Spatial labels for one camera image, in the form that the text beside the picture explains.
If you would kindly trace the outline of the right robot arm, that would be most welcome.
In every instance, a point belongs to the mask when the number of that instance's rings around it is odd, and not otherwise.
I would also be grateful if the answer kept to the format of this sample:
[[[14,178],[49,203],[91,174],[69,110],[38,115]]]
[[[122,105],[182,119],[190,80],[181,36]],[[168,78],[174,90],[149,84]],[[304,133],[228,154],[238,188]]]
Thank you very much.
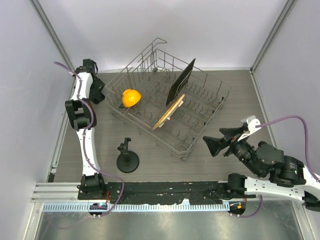
[[[223,193],[212,190],[216,198],[231,200],[269,195],[297,201],[307,210],[319,212],[320,184],[302,161],[265,141],[260,141],[257,147],[252,146],[247,141],[250,135],[243,126],[220,128],[219,131],[223,134],[221,138],[202,138],[211,156],[216,157],[226,150],[223,156],[234,155],[254,176],[229,174]]]

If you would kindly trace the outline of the black phone stand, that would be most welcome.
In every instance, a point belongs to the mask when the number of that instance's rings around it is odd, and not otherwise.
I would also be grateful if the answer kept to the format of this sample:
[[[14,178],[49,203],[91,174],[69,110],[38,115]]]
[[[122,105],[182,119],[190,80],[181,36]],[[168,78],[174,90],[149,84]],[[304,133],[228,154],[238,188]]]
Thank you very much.
[[[134,151],[129,150],[129,142],[131,141],[130,137],[125,137],[124,142],[117,147],[120,154],[117,157],[116,165],[121,172],[126,174],[134,172],[140,164],[139,156]]]

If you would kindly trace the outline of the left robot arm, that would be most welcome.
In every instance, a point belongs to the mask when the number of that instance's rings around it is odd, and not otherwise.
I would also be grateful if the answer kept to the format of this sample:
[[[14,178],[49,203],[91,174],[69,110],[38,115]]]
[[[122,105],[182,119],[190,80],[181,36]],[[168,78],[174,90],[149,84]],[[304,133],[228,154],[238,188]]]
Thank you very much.
[[[97,160],[95,147],[95,126],[97,117],[92,104],[105,99],[102,90],[105,83],[97,77],[98,66],[92,59],[84,59],[73,75],[76,80],[71,99],[65,102],[65,109],[71,127],[76,131],[82,156],[82,177],[78,197],[80,200],[100,200],[105,197],[105,185]]]

